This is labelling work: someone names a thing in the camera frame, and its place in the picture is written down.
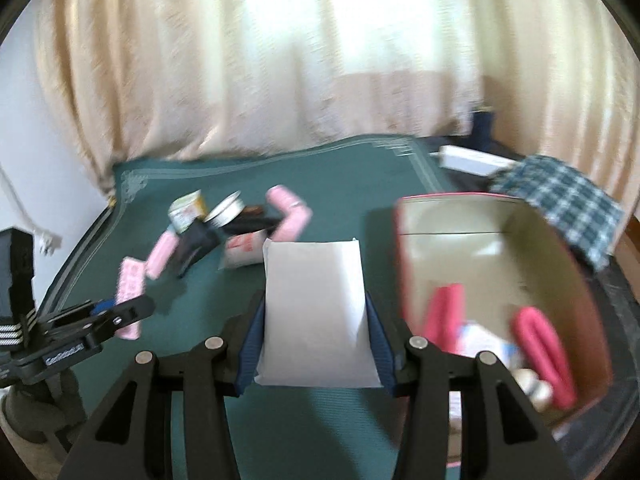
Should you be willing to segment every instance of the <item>silver bolt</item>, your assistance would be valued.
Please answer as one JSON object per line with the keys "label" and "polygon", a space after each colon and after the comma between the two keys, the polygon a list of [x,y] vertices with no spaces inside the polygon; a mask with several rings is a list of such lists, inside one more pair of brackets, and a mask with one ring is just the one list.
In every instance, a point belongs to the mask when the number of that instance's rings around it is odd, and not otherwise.
{"label": "silver bolt", "polygon": [[209,350],[217,350],[220,348],[225,342],[221,337],[214,336],[210,337],[204,342],[204,346],[206,346]]}
{"label": "silver bolt", "polygon": [[429,342],[426,338],[423,338],[420,335],[414,335],[411,339],[409,339],[409,344],[412,347],[417,348],[418,350],[423,350],[424,348],[427,348]]}
{"label": "silver bolt", "polygon": [[480,362],[491,366],[498,362],[498,358],[493,352],[480,352]]}
{"label": "silver bolt", "polygon": [[139,352],[138,355],[136,355],[136,362],[139,365],[148,365],[154,358],[154,355],[145,350],[143,352]]}

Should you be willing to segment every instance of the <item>open box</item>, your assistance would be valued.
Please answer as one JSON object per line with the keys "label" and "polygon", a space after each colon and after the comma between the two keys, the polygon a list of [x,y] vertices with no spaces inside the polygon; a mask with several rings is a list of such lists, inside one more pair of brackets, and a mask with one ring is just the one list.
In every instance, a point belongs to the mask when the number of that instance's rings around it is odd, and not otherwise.
{"label": "open box", "polygon": [[[485,193],[408,197],[396,207],[396,233],[402,314],[414,334],[434,290],[450,283],[465,287],[466,318],[508,341],[511,317],[533,305],[558,332],[578,396],[568,412],[547,410],[547,425],[558,428],[606,394],[612,372],[600,316],[573,256],[536,209]],[[452,431],[449,461],[459,460]]]}

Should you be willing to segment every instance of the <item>wall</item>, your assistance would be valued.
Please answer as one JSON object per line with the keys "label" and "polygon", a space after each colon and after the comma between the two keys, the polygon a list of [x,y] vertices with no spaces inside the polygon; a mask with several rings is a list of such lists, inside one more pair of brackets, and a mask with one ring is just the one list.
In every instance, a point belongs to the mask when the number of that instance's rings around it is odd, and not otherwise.
{"label": "wall", "polygon": [[[34,60],[38,2],[29,4],[0,46],[0,165],[34,222],[62,236],[53,256],[34,256],[34,296],[40,303],[106,201],[82,174],[44,102]],[[13,225],[21,227],[0,190],[0,230]]]}

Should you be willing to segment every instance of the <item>white lid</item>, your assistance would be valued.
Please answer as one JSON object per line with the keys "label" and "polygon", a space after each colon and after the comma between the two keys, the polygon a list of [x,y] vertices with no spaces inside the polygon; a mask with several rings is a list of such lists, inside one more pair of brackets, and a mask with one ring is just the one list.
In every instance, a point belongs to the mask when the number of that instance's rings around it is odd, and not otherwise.
{"label": "white lid", "polygon": [[240,192],[236,191],[215,206],[204,221],[211,221],[215,227],[222,227],[237,217],[242,209],[244,209],[244,202],[240,199]]}

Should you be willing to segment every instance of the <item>plaid cloth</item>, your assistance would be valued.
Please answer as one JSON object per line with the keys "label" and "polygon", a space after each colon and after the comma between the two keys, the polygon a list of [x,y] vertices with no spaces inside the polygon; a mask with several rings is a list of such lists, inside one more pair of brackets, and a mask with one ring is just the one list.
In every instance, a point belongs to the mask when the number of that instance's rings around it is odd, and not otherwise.
{"label": "plaid cloth", "polygon": [[551,156],[531,155],[498,174],[490,191],[524,199],[595,270],[609,263],[622,210],[579,171]]}

